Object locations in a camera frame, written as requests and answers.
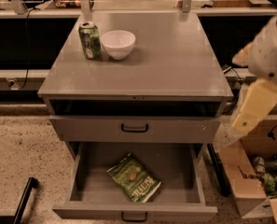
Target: white bowl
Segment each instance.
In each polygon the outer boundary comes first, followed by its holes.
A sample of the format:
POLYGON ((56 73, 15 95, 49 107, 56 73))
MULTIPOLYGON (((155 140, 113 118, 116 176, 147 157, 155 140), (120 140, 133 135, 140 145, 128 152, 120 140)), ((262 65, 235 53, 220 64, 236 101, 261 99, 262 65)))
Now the white bowl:
POLYGON ((134 34, 123 30, 110 31, 101 36, 104 50, 117 60, 124 59, 131 53, 135 40, 134 34))

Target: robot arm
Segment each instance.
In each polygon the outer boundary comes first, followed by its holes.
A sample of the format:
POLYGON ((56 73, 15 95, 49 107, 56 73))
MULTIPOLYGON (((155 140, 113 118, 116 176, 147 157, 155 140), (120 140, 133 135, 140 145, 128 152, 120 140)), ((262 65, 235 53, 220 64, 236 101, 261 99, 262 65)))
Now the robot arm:
POLYGON ((277 105, 277 16, 232 60, 257 76, 233 114, 232 128, 248 134, 277 105))

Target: terrazzo floor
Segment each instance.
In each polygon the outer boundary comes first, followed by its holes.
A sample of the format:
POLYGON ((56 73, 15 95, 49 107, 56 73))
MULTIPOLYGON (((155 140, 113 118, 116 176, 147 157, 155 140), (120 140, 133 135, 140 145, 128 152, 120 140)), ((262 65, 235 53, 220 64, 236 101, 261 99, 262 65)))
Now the terrazzo floor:
MULTIPOLYGON (((214 141, 216 151, 231 142, 227 133, 227 122, 227 118, 222 118, 222 125, 214 141)), ((48 111, 44 105, 0 105, 1 216, 15 214, 26 182, 32 176, 39 181, 39 187, 31 193, 22 223, 119 223, 108 220, 63 220, 52 211, 53 204, 64 203, 66 200, 72 166, 72 157, 50 125, 48 111)), ((220 194, 207 153, 204 153, 199 169, 206 204, 218 209, 217 215, 207 223, 274 223, 272 218, 240 218, 232 195, 223 197, 220 194)))

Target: closed drawer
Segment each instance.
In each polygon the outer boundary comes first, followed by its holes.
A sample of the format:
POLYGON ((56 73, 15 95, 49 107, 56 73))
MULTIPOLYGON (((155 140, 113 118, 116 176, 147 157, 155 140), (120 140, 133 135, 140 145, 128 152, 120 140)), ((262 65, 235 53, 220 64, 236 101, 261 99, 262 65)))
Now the closed drawer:
POLYGON ((51 116, 64 141, 210 143, 218 119, 103 118, 51 116))
POLYGON ((81 143, 68 201, 53 210, 61 218, 207 221, 217 209, 205 205, 197 173, 193 145, 81 143), (106 172, 128 153, 161 180, 147 203, 132 203, 106 172))

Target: soda can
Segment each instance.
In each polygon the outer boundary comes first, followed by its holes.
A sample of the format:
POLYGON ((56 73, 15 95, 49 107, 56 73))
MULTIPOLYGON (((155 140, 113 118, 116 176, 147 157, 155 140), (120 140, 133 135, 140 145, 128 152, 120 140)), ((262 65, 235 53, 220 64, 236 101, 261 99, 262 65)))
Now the soda can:
POLYGON ((98 57, 101 51, 101 44, 97 26, 92 21, 85 22, 79 26, 78 31, 86 58, 93 59, 98 57))
POLYGON ((265 161, 261 157, 254 157, 252 165, 257 175, 264 175, 266 173, 265 161))

